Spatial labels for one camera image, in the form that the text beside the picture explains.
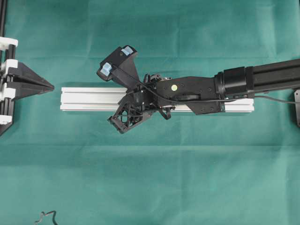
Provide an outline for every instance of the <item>black bracket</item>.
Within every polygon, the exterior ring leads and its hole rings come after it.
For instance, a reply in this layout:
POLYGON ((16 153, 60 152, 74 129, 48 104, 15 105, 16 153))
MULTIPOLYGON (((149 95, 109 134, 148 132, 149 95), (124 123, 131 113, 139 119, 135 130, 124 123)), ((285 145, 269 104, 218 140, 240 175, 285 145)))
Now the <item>black bracket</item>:
MULTIPOLYGON (((294 92, 295 102, 300 102, 300 89, 294 92)), ((295 104, 296 107, 296 118, 297 118, 297 126, 300 127, 300 104, 295 104)))

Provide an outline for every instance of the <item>table surface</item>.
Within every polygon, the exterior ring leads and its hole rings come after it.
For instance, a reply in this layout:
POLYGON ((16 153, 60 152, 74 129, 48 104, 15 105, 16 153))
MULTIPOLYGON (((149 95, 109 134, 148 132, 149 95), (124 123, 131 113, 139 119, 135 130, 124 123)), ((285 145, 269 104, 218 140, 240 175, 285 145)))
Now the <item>table surface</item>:
MULTIPOLYGON (((298 224, 300 129, 293 105, 255 100, 238 116, 156 113, 124 135, 111 112, 61 112, 61 87, 131 45, 140 77, 211 77, 300 57, 298 0, 14 0, 5 36, 55 86, 17 101, 0 138, 1 224, 57 210, 64 225, 298 224)), ((269 94, 293 99, 292 90, 269 94)))

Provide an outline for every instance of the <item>black cable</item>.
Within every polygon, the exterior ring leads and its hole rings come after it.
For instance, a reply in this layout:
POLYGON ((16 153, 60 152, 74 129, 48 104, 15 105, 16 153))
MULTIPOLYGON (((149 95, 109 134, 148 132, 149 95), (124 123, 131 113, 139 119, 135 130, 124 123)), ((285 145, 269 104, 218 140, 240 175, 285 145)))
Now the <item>black cable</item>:
POLYGON ((254 96, 254 98, 266 98, 266 99, 271 100, 271 101, 282 102, 282 103, 287 103, 287 104, 300 104, 300 102, 285 101, 285 100, 281 100, 281 99, 278 99, 278 98, 273 98, 273 97, 263 96, 263 95, 257 95, 257 96, 254 96))
POLYGON ((56 211, 55 210, 50 211, 48 213, 41 212, 39 220, 35 221, 34 225, 37 225, 38 223, 42 222, 43 217, 49 216, 52 213, 53 213, 53 215, 52 215, 52 222, 53 222, 54 225, 58 225, 57 222, 55 221, 55 216, 56 216, 56 211))
POLYGON ((245 97, 240 97, 240 98, 235 98, 235 99, 211 99, 211 100, 192 100, 192 101, 175 101, 175 100, 170 100, 170 99, 167 99, 167 98, 165 98, 165 97, 157 94, 156 92, 152 91, 144 83, 142 83, 141 81, 139 81, 138 79, 136 79, 135 77, 133 77, 132 75, 130 75, 129 73, 127 73, 126 71, 124 71, 123 69, 115 66, 114 64, 112 66, 115 67, 115 68, 117 68, 118 70, 121 70, 127 76, 129 76, 132 79, 134 79, 136 82, 138 82, 140 85, 142 85, 147 91, 151 92, 153 95, 155 95, 158 98, 161 98, 161 99, 163 99, 165 101, 168 101, 168 102, 185 103, 186 104, 186 103, 201 103, 201 102, 233 102, 233 101, 238 100, 238 99, 245 99, 245 97))

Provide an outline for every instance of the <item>black plastic part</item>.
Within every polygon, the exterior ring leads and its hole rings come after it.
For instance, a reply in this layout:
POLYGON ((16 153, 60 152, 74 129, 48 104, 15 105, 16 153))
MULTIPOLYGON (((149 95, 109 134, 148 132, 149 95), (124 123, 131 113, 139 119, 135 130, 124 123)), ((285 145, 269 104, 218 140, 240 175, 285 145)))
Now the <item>black plastic part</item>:
POLYGON ((118 47, 108 57, 100 62, 100 68, 97 71, 97 75, 104 81, 109 81, 112 79, 114 82, 128 88, 128 90, 133 90, 138 85, 136 80, 140 80, 134 63, 134 58, 137 56, 137 51, 129 45, 126 45, 123 48, 118 47), (124 52, 122 52, 122 49, 127 46, 133 51, 129 55, 126 55, 124 52), (108 76, 101 72, 101 69, 105 63, 109 63, 112 66, 108 76))
MULTIPOLYGON (((180 98, 199 98, 196 100, 219 99, 216 93, 214 78, 187 76, 183 78, 159 81, 156 85, 157 94, 170 100, 179 100, 180 98), (177 90, 173 91, 172 86, 176 85, 177 90)), ((162 98, 157 99, 158 106, 173 105, 162 98)), ((221 104, 219 102, 203 102, 186 104, 196 115, 206 113, 221 112, 221 104)))
POLYGON ((119 108, 116 113, 108 118, 108 121, 113 124, 121 134, 146 121, 154 113, 152 111, 139 112, 137 108, 133 106, 133 102, 134 98, 132 94, 127 94, 119 102, 119 108))

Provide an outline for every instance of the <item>metal plate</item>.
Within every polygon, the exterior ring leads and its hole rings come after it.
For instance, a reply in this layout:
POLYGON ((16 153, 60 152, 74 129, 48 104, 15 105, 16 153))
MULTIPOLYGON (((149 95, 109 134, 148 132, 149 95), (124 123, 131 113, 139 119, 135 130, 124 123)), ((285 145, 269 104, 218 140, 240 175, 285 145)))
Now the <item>metal plate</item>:
MULTIPOLYGON (((116 111, 118 102, 125 96, 126 88, 61 88, 63 111, 116 111)), ((225 103, 227 113, 254 111, 251 98, 225 103)), ((174 112, 192 112, 186 105, 177 105, 174 112)))

